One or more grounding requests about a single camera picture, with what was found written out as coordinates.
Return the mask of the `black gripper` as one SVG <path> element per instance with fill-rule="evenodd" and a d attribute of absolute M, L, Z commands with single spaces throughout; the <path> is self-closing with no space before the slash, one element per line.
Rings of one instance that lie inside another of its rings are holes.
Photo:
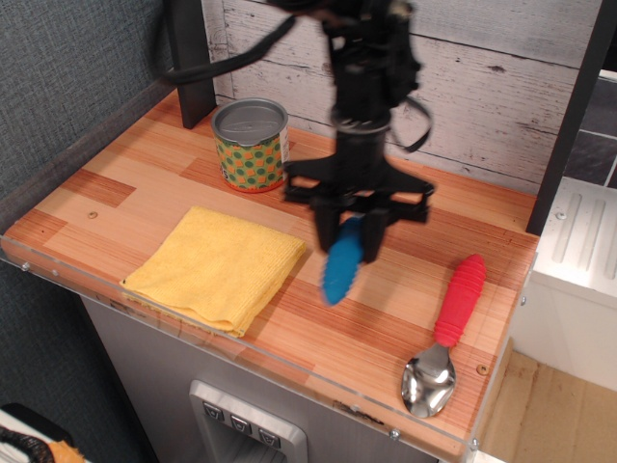
<path fill-rule="evenodd" d="M 335 243 L 342 216 L 364 214 L 362 261 L 371 263 L 378 257 L 391 223 L 428 220 L 428 199 L 434 187 L 387 161 L 388 123 L 355 128 L 337 123 L 335 128 L 333 154 L 284 164 L 284 199 L 306 204 L 313 211 L 319 245 L 324 252 Z"/>

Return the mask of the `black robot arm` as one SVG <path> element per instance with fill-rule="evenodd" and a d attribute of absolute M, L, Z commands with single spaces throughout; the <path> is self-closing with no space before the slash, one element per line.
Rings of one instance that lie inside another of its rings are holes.
<path fill-rule="evenodd" d="M 407 1 L 278 1 L 290 14 L 311 15 L 329 41 L 335 83 L 331 121 L 335 153 L 285 163 L 284 197 L 308 204 L 321 249 L 331 250 L 345 212 L 361 215 L 362 260 L 374 261 L 388 226 L 399 220 L 424 222 L 434 187 L 405 174 L 386 159 L 391 111 L 410 97 L 420 64 L 410 45 L 412 5 Z"/>

